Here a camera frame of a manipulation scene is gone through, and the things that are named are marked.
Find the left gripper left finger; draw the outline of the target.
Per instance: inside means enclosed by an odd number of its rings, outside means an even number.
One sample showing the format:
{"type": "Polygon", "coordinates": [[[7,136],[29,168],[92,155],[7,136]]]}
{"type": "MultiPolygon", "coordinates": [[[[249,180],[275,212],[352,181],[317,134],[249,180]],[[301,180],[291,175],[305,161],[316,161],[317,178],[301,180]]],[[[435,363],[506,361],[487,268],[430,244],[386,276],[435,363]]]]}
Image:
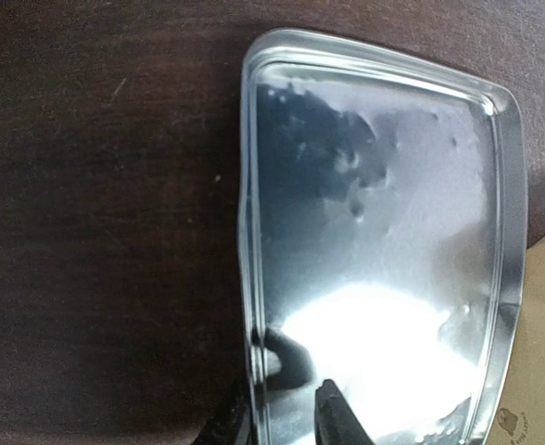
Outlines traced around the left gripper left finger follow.
{"type": "Polygon", "coordinates": [[[218,403],[193,445],[247,445],[249,399],[246,382],[238,380],[218,403]]]}

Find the bear print tin lid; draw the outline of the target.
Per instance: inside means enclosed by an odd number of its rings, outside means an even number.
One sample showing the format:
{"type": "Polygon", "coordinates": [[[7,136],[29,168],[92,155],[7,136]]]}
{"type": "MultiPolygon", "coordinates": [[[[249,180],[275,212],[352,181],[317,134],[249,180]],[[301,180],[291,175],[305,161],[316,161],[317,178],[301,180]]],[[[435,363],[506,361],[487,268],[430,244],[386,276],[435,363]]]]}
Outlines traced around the bear print tin lid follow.
{"type": "Polygon", "coordinates": [[[238,208],[250,438],[316,444],[332,379],[374,444],[483,444],[527,235],[505,87],[319,32],[248,49],[238,208]]]}

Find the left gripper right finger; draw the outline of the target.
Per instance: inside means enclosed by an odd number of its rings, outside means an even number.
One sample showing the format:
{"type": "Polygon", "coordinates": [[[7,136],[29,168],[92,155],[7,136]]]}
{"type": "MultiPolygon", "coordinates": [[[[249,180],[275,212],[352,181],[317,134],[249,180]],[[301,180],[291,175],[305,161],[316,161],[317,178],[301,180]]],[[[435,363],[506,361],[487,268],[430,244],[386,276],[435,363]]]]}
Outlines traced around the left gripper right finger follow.
{"type": "Polygon", "coordinates": [[[332,379],[315,390],[314,436],[317,445],[374,445],[332,379]]]}

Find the tan tin box base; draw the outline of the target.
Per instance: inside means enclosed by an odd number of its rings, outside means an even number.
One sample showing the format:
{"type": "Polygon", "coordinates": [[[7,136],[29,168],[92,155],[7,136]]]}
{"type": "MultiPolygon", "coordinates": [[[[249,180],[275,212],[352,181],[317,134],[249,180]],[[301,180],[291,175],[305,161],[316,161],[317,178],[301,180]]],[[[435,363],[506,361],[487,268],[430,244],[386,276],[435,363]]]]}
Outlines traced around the tan tin box base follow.
{"type": "Polygon", "coordinates": [[[545,237],[526,254],[512,357],[486,443],[545,445],[545,237]]]}

